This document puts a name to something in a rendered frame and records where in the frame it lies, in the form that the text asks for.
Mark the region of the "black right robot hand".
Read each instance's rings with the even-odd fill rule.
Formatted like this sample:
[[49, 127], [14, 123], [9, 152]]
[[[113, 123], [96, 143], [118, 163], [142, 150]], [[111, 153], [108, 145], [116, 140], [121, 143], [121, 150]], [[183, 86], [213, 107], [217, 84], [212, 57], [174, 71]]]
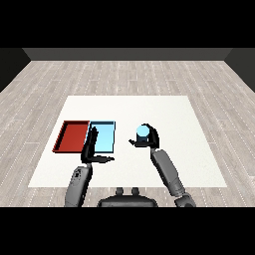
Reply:
[[159, 136], [157, 130], [149, 124], [143, 125], [149, 128], [148, 141], [138, 142], [137, 140], [130, 139], [129, 142], [135, 147], [159, 148]]

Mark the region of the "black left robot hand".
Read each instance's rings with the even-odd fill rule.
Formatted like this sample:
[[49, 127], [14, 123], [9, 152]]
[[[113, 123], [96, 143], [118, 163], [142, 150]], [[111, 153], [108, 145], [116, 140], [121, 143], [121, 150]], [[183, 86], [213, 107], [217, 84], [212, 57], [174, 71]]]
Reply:
[[114, 160], [114, 158], [110, 156], [95, 155], [95, 147], [96, 147], [98, 134], [99, 132], [96, 127], [89, 128], [87, 139], [81, 152], [82, 163], [93, 163], [93, 162], [107, 163], [109, 161]]

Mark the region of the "small blue can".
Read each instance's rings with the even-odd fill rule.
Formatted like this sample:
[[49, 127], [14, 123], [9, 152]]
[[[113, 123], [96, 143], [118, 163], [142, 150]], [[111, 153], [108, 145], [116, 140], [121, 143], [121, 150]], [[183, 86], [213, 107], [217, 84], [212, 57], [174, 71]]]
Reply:
[[136, 129], [136, 140], [138, 142], [148, 141], [149, 128], [147, 126], [141, 125]]

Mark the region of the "light blue shallow open box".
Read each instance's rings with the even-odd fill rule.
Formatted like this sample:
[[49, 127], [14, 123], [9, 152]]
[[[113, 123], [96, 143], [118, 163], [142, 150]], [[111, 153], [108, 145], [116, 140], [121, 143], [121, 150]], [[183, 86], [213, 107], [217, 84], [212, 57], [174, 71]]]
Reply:
[[98, 132], [95, 153], [113, 153], [116, 123], [114, 121], [91, 121], [90, 128]]

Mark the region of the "red shallow open box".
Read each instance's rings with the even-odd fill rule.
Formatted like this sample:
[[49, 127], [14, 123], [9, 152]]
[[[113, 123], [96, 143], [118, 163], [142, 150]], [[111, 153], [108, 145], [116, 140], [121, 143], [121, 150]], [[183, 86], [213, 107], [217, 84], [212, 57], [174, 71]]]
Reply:
[[64, 121], [55, 145], [54, 153], [81, 153], [89, 121]]

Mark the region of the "dark grey robot body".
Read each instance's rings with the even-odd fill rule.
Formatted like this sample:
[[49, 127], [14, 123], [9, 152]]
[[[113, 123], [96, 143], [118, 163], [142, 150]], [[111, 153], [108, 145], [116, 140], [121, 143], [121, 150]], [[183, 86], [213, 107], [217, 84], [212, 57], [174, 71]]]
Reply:
[[98, 207], [157, 207], [157, 203], [152, 198], [141, 196], [137, 187], [131, 189], [131, 195], [124, 195], [124, 189], [118, 187], [116, 194], [101, 199]]

